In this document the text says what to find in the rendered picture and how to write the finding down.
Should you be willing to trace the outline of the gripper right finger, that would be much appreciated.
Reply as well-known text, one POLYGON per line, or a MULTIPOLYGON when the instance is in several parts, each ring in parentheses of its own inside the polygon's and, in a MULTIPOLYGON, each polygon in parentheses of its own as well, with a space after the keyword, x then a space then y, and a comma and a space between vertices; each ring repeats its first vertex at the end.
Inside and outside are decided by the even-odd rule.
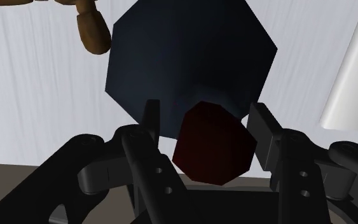
POLYGON ((250 106, 247 130, 256 157, 271 172, 279 195, 278 224, 332 224, 329 213, 358 224, 358 144, 337 141, 325 149, 298 130, 284 129, 265 104, 250 106))

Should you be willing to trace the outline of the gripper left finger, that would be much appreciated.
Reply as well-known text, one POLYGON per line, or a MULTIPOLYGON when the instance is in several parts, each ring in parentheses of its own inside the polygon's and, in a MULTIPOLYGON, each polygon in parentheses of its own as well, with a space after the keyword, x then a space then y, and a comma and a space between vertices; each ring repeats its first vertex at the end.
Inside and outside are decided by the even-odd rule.
POLYGON ((114 155, 121 176, 111 186, 132 185, 135 220, 131 224, 203 224, 168 156, 160 153, 160 102, 149 99, 141 123, 116 130, 112 140, 74 136, 0 200, 0 224, 49 224, 64 205, 67 224, 82 224, 108 191, 85 193, 78 173, 96 160, 114 155))

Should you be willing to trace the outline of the dark red hexagonal block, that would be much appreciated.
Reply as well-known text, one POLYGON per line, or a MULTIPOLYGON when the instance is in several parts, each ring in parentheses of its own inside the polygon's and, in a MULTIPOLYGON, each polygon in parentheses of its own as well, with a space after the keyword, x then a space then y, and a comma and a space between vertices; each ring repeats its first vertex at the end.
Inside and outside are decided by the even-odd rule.
POLYGON ((172 161, 191 180, 221 186, 250 169, 256 145, 239 119, 202 101, 186 112, 172 161))

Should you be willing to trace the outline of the white cylinder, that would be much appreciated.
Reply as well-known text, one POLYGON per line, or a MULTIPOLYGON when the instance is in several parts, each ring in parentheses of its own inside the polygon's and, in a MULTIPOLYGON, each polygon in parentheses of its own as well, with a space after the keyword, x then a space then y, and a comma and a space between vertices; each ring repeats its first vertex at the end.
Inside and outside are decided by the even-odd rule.
POLYGON ((330 130, 358 130, 358 23, 320 117, 330 130))

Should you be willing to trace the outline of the brown wooden figure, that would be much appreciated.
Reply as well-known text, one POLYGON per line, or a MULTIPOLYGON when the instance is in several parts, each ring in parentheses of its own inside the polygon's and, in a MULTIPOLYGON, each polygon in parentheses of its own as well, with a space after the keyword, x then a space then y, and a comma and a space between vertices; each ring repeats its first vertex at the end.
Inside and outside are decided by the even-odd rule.
MULTIPOLYGON (((34 1, 49 0, 0 0, 0 6, 18 6, 34 1)), ((96 7, 96 0, 53 0, 61 5, 75 5, 78 15, 77 25, 81 42, 85 49, 102 55, 111 48, 111 34, 101 12, 96 7)))

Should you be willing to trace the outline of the dark blue hexagonal object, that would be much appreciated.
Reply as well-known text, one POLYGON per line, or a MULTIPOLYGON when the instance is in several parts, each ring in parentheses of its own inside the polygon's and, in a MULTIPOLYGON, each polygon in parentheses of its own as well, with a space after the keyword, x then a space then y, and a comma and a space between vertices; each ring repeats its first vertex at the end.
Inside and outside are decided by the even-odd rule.
POLYGON ((137 0, 113 26, 106 93, 137 122, 158 99, 160 134, 176 138, 200 101, 245 117, 276 53, 246 0, 137 0))

